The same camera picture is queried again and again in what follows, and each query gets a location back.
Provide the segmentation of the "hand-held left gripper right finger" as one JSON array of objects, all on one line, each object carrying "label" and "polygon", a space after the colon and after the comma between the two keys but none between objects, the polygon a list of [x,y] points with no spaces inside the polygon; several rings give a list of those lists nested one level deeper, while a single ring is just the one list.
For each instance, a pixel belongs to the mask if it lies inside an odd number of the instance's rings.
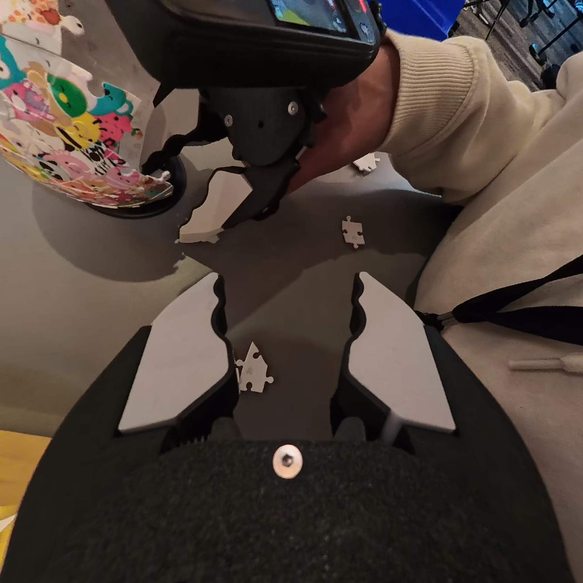
[{"label": "hand-held left gripper right finger", "polygon": [[359,418],[366,436],[456,424],[421,319],[367,272],[354,276],[350,337],[333,394],[333,432]]}]

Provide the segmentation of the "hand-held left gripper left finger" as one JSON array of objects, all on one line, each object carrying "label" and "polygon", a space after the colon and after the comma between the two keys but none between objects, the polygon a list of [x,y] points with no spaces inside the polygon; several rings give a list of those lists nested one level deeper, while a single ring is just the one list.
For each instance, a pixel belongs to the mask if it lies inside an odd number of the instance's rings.
[{"label": "hand-held left gripper left finger", "polygon": [[238,401],[233,348],[226,338],[224,278],[209,273],[152,322],[124,411],[121,434],[182,425],[193,436]]}]

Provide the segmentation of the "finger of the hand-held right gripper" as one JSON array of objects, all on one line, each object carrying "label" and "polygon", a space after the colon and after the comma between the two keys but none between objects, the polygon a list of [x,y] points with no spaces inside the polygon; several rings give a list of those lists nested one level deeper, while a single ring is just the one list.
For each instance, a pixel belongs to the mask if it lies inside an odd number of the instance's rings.
[{"label": "finger of the hand-held right gripper", "polygon": [[224,225],[252,192],[240,169],[217,169],[209,179],[204,201],[179,228],[181,244],[216,243]]},{"label": "finger of the hand-held right gripper", "polygon": [[227,137],[227,127],[217,114],[200,114],[196,127],[186,134],[171,135],[162,148],[144,162],[144,175],[154,176],[158,170],[169,172],[172,179],[184,179],[186,171],[179,158],[187,146],[204,146]]}]

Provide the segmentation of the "black ball stand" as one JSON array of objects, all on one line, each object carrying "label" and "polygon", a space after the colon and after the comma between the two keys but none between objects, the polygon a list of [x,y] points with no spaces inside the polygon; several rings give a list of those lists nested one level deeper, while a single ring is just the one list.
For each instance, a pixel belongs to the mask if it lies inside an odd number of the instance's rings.
[{"label": "black ball stand", "polygon": [[186,168],[179,156],[172,157],[164,166],[164,170],[170,171],[170,184],[172,193],[164,199],[148,202],[141,206],[112,208],[92,205],[84,205],[95,210],[96,212],[122,219],[122,220],[144,220],[162,215],[174,208],[182,199],[186,191]]}]

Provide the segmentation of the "colourful puzzle ball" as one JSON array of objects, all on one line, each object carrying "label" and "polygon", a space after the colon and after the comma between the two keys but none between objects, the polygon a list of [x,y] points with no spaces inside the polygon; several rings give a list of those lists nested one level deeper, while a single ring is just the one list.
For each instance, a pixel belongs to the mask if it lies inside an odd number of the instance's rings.
[{"label": "colourful puzzle ball", "polygon": [[80,203],[141,206],[172,193],[145,176],[156,82],[104,1],[1,1],[1,157]]}]

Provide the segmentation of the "person's right forearm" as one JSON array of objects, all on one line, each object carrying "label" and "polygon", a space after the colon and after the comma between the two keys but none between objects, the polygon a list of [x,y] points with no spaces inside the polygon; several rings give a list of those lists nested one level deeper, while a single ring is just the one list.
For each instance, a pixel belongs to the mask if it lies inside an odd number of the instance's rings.
[{"label": "person's right forearm", "polygon": [[523,155],[582,139],[582,53],[569,57],[552,90],[505,78],[484,40],[442,42],[385,34],[399,57],[390,129],[377,147],[419,191],[465,202]]}]

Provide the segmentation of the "person's right hand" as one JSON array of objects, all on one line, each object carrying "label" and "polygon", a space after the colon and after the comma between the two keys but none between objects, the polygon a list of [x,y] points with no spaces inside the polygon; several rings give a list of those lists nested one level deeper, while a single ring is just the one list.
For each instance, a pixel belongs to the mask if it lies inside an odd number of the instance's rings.
[{"label": "person's right hand", "polygon": [[288,193],[379,151],[392,124],[400,82],[400,59],[388,39],[372,64],[355,80],[324,99],[326,118],[317,126],[313,148],[300,157]]}]

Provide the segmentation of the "blue plastic bin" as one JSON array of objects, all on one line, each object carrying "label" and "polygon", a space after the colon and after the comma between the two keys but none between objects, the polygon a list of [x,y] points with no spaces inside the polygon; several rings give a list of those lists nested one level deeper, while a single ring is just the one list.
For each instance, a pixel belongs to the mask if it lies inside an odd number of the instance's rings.
[{"label": "blue plastic bin", "polygon": [[380,1],[383,21],[394,32],[442,41],[466,1]]}]

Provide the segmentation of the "yellow plastic bin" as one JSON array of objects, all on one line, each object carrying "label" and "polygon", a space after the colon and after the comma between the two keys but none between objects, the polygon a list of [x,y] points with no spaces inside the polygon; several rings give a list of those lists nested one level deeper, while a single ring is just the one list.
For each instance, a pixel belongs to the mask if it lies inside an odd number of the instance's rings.
[{"label": "yellow plastic bin", "polygon": [[1,552],[4,553],[19,505],[51,438],[1,430]]}]

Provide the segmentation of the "black office chair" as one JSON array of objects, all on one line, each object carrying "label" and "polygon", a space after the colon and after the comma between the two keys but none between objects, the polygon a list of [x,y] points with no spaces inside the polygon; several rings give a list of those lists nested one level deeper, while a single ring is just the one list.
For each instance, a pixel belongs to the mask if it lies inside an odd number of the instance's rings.
[{"label": "black office chair", "polygon": [[490,40],[526,63],[561,65],[582,53],[582,1],[494,1],[502,12]]}]

